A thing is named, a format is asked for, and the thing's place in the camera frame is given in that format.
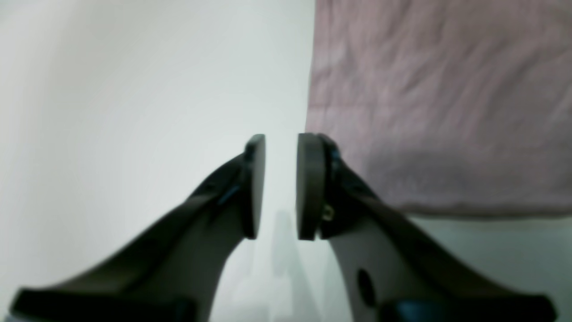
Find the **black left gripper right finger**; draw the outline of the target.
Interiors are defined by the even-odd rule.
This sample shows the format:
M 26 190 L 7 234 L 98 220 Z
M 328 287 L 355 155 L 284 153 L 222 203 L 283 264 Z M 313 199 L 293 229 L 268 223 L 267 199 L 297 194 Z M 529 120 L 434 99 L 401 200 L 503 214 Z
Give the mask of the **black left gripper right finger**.
M 329 242 L 356 322 L 553 322 L 547 296 L 472 270 L 389 208 L 322 134 L 298 135 L 301 240 Z

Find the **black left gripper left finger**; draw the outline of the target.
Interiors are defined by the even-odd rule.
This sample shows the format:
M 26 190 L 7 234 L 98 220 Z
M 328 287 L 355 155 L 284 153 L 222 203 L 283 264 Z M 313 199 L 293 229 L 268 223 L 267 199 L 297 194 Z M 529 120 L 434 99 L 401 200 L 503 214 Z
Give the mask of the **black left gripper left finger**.
M 180 205 L 88 271 L 22 288 L 12 322 L 206 322 L 227 259 L 259 231 L 266 142 L 213 171 Z

